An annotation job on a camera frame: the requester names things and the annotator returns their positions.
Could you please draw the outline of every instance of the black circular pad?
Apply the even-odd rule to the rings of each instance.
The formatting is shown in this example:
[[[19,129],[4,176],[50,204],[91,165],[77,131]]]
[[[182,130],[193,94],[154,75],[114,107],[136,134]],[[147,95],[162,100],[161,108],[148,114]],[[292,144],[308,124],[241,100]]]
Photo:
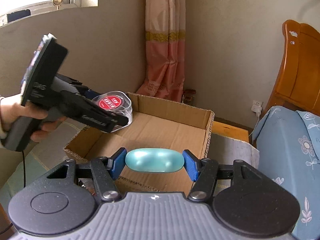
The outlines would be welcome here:
[[[213,210],[232,231],[256,238],[290,232],[300,215],[294,196],[280,187],[268,190],[259,180],[223,190],[214,198]]]
[[[31,207],[42,214],[53,214],[63,210],[69,201],[66,195],[58,192],[39,194],[31,201]]]
[[[9,216],[22,232],[49,236],[84,224],[95,211],[95,200],[83,187],[65,179],[41,178],[18,192],[9,203]]]

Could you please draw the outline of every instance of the white cable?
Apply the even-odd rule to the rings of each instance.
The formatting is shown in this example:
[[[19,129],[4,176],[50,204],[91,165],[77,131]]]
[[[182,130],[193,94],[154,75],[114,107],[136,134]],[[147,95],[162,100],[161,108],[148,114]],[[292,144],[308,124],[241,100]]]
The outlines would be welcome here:
[[[253,131],[254,131],[254,129],[255,129],[255,128],[257,127],[257,125],[258,125],[258,122],[259,122],[259,119],[260,119],[260,115],[261,115],[261,112],[259,113],[258,120],[257,120],[256,125],[255,125],[254,128],[253,128]]]

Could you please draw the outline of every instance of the gray gripper base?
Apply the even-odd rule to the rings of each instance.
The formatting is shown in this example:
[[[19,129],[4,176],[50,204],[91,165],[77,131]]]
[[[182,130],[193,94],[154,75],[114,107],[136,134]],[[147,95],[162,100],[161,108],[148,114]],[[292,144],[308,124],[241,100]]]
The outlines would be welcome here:
[[[139,192],[129,192],[119,202],[103,204],[92,220],[69,234],[36,237],[17,233],[11,239],[252,240],[225,229],[215,220],[206,204],[186,200],[182,193]],[[273,240],[294,238],[287,234]]]

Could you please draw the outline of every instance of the hand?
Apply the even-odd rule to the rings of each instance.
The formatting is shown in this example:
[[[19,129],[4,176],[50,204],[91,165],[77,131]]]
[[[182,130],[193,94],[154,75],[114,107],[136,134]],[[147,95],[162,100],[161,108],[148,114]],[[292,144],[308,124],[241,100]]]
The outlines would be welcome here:
[[[21,95],[15,95],[12,97],[3,98],[1,100],[1,117],[2,117],[2,129],[9,131],[12,123],[17,120],[19,116],[27,116],[35,119],[45,119],[48,116],[48,112],[34,105],[30,101],[25,106],[21,106]],[[60,118],[55,122],[45,122],[41,125],[41,130],[35,131],[31,135],[31,140],[40,142],[45,139],[49,133],[57,128],[59,122],[64,121],[66,118]]]

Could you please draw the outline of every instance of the finger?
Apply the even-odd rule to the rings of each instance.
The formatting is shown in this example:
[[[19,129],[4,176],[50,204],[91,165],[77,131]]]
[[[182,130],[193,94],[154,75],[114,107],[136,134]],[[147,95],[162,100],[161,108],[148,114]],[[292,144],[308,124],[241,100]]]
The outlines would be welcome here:
[[[26,106],[14,104],[12,109],[16,116],[26,116],[35,119],[44,119],[48,116],[48,112],[46,110],[41,109],[30,101],[26,103]]]
[[[60,118],[58,119],[58,121],[64,122],[66,119],[67,119],[67,118],[66,118],[65,116],[62,116],[62,117],[60,117]]]
[[[55,122],[45,122],[42,124],[41,130],[47,131],[47,132],[52,132],[57,128],[59,122],[60,121],[58,121],[58,120]]]
[[[40,142],[42,141],[43,139],[47,138],[47,136],[49,135],[49,132],[47,131],[35,131],[30,139],[33,140],[34,142]]]

